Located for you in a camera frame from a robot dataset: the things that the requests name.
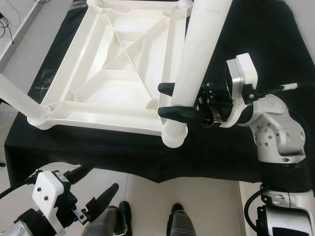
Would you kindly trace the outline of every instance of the black shoe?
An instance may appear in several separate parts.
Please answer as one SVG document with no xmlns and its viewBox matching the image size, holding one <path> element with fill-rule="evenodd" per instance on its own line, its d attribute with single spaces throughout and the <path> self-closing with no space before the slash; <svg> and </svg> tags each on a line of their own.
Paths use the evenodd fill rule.
<svg viewBox="0 0 315 236">
<path fill-rule="evenodd" d="M 174 214 L 177 210 L 184 210 L 184 208 L 181 204 L 175 203 L 172 207 L 172 214 Z"/>
<path fill-rule="evenodd" d="M 125 219 L 126 223 L 126 236 L 132 236 L 132 228 L 131 228 L 131 209 L 128 202 L 123 201 L 119 203 L 119 211 Z"/>
<path fill-rule="evenodd" d="M 172 224 L 173 224 L 173 214 L 178 210 L 184 210 L 183 206 L 179 203 L 175 203 L 172 207 L 172 212 L 168 217 L 167 228 L 166 228 L 166 236 L 171 235 Z"/>
</svg>

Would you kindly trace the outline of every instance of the person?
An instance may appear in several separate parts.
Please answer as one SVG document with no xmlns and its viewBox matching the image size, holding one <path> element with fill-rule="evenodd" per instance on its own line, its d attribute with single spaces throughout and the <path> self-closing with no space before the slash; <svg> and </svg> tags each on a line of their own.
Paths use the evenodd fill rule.
<svg viewBox="0 0 315 236">
<path fill-rule="evenodd" d="M 192 221 L 184 211 L 181 204 L 176 203 L 172 207 L 171 214 L 167 222 L 167 236 L 196 236 Z"/>
<path fill-rule="evenodd" d="M 88 224 L 81 236 L 132 236 L 131 209 L 128 202 L 124 201 L 119 207 L 109 206 L 93 222 Z"/>
<path fill-rule="evenodd" d="M 119 207 L 109 206 L 96 220 L 86 226 L 81 236 L 132 236 L 131 209 L 124 201 Z M 167 222 L 167 236 L 196 236 L 189 216 L 181 204 L 172 207 Z"/>
</svg>

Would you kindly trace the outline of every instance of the white plastic leg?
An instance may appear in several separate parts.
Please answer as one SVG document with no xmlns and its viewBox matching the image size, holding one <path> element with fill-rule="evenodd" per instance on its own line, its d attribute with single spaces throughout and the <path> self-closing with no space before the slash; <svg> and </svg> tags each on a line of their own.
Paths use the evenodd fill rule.
<svg viewBox="0 0 315 236">
<path fill-rule="evenodd" d="M 43 123 L 48 115 L 48 108 L 39 105 L 0 73 L 0 98 L 9 103 L 29 118 L 33 124 Z"/>
<path fill-rule="evenodd" d="M 193 106 L 231 4 L 232 0 L 194 1 L 172 96 L 173 106 Z M 163 141 L 168 140 L 165 145 L 179 147 L 187 135 L 185 130 L 182 123 L 166 121 L 162 134 L 167 137 Z"/>
<path fill-rule="evenodd" d="M 191 10 L 192 10 L 192 6 L 193 6 L 192 0 L 179 0 L 177 2 L 177 5 L 180 8 L 186 8 L 187 9 L 186 17 L 189 17 L 191 15 Z"/>
</svg>

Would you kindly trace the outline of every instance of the leg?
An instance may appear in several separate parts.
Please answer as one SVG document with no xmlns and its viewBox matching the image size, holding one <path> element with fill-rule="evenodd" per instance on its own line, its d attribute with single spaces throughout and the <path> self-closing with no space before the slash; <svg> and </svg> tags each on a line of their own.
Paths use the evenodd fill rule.
<svg viewBox="0 0 315 236">
<path fill-rule="evenodd" d="M 167 226 L 168 236 L 196 236 L 189 216 L 180 204 L 175 204 Z"/>
<path fill-rule="evenodd" d="M 117 215 L 117 207 L 108 207 L 95 221 L 85 227 L 81 236 L 113 236 Z"/>
</svg>

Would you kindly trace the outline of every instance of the table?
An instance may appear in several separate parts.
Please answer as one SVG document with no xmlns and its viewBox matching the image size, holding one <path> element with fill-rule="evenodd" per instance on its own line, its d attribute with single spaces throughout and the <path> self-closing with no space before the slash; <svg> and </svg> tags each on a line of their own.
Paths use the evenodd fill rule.
<svg viewBox="0 0 315 236">
<path fill-rule="evenodd" d="M 35 101 L 41 102 L 45 96 L 85 11 L 68 12 L 30 89 L 29 96 Z M 314 81 L 315 66 L 284 2 L 235 1 L 204 81 L 222 84 L 225 60 L 245 52 L 257 68 L 260 89 Z M 303 119 L 306 152 L 308 157 L 314 156 L 315 146 L 310 145 L 315 138 L 314 93 L 285 91 L 278 96 Z M 43 165 L 60 161 L 131 173 L 155 182 L 176 177 L 260 181 L 252 133 L 238 126 L 205 130 L 191 126 L 185 144 L 170 149 L 156 136 L 58 125 L 39 130 L 19 113 L 6 139 L 5 154 L 11 185 Z"/>
</svg>

